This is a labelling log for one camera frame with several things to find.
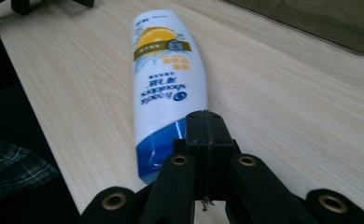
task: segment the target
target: metal screw hole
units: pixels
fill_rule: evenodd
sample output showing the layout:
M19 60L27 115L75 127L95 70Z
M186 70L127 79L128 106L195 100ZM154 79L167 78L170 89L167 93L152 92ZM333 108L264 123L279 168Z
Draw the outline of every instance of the metal screw hole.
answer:
M184 156L175 156L171 159L171 162L175 165L185 165L188 163L188 158Z
M256 161L248 156L240 157L238 161L245 166L254 166L256 164Z
M122 192L109 194L103 199L103 208L106 210L116 210L127 202L127 197Z
M318 198L319 203L322 206L327 208L328 210L335 212L335 213L345 213L347 211L347 206L338 198L335 198L330 195L321 195Z

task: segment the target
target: white bottle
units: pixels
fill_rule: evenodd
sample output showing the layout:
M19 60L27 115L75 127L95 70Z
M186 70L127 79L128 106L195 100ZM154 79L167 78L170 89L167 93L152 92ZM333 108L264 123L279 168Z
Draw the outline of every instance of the white bottle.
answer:
M154 181L175 139L185 138L185 116L208 107L200 53L182 20L168 9L133 21L133 104L138 172Z

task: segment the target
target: lemon graphic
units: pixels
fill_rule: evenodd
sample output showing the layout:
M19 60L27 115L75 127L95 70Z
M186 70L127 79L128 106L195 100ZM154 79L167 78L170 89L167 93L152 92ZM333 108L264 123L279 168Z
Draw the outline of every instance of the lemon graphic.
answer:
M164 27L150 27L147 28L140 36L136 44L136 48L144 46L145 44L175 39L175 33L170 29Z

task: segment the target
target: light wood surface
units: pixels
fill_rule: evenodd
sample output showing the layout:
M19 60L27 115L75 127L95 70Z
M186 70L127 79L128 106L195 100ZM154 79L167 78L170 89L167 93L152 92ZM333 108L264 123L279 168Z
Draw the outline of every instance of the light wood surface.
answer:
M364 57L216 0L0 4L0 36L82 212L102 189L144 184L133 145L132 21L173 9L207 71L209 109L295 194L333 189L364 209ZM227 223L224 203L195 223Z

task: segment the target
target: wooden table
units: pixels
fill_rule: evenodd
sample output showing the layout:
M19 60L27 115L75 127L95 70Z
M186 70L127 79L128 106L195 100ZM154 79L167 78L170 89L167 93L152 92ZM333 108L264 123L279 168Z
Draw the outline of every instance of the wooden table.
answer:
M300 197L339 191L364 209L364 57L217 0L0 4L0 36L82 212L100 190L144 184L133 144L132 21L173 9L208 75L209 109L243 152ZM223 203L195 223L227 223Z

